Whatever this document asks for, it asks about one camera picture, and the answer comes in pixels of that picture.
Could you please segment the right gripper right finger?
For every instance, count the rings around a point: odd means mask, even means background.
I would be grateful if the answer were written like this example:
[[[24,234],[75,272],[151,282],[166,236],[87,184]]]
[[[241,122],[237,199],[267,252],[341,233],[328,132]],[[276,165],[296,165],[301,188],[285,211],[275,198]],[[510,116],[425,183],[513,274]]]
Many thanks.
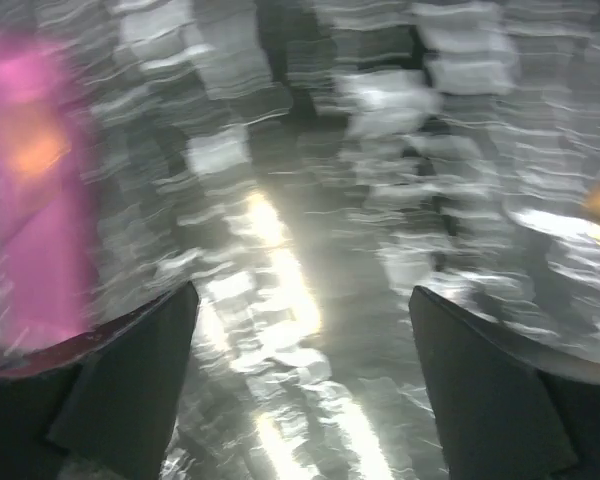
[[[415,345],[452,479],[600,479],[600,363],[421,286]]]

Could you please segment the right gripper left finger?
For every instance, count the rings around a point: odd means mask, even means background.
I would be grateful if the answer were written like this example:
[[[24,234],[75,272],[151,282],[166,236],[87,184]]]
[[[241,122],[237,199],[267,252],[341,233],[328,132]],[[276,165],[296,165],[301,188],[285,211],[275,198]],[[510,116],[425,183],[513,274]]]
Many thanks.
[[[0,369],[0,479],[54,479],[71,456],[126,479],[158,478],[198,305],[185,282]]]

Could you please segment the purple satin napkin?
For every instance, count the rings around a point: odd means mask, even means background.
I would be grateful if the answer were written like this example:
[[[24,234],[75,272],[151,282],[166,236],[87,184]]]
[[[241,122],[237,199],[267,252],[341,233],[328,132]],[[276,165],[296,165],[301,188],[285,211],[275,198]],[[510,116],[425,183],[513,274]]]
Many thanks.
[[[70,151],[45,174],[10,166],[5,125],[36,106],[63,125]],[[0,363],[84,333],[97,273],[89,111],[58,45],[0,35]]]

